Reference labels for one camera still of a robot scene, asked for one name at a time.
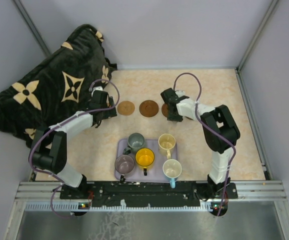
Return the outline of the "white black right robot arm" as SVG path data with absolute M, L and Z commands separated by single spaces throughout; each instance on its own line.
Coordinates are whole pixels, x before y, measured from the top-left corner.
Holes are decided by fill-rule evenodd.
M 183 91 L 168 88 L 161 94 L 167 105 L 167 120 L 182 122 L 183 118 L 198 121 L 211 149 L 211 170 L 207 175 L 208 193 L 219 198 L 230 183 L 229 171 L 237 153 L 237 140 L 241 137 L 238 126 L 226 105 L 208 106 L 184 95 Z

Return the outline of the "dark brown coaster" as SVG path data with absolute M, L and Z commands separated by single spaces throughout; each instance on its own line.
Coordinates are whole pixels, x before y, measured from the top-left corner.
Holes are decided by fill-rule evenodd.
M 140 104 L 139 112 L 144 117 L 154 117 L 159 112 L 159 105 L 153 100 L 145 100 Z
M 168 105 L 164 103 L 161 107 L 162 114 L 167 118 L 169 115 Z

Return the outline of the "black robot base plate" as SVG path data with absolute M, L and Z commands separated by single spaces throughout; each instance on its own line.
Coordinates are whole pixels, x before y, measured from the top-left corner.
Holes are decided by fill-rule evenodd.
M 199 207 L 200 201 L 220 201 L 222 190 L 214 190 L 206 181 L 169 183 L 94 181 L 83 187 L 61 187 L 62 200 L 87 200 L 92 207 Z

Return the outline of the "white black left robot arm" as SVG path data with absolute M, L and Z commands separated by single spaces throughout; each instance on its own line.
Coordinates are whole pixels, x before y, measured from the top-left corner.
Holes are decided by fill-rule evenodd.
M 67 160 L 68 141 L 86 129 L 93 126 L 98 128 L 102 120 L 116 116 L 114 98 L 104 90 L 94 90 L 85 110 L 75 112 L 62 122 L 36 130 L 29 154 L 30 166 L 71 187 L 71 193 L 77 198 L 85 197 L 89 187 L 83 174 Z

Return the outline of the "cream mug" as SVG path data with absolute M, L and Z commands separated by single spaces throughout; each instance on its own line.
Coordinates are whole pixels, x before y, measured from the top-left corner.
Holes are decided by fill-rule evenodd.
M 169 133 L 164 133 L 158 138 L 158 151 L 168 160 L 172 158 L 172 153 L 175 146 L 176 139 Z

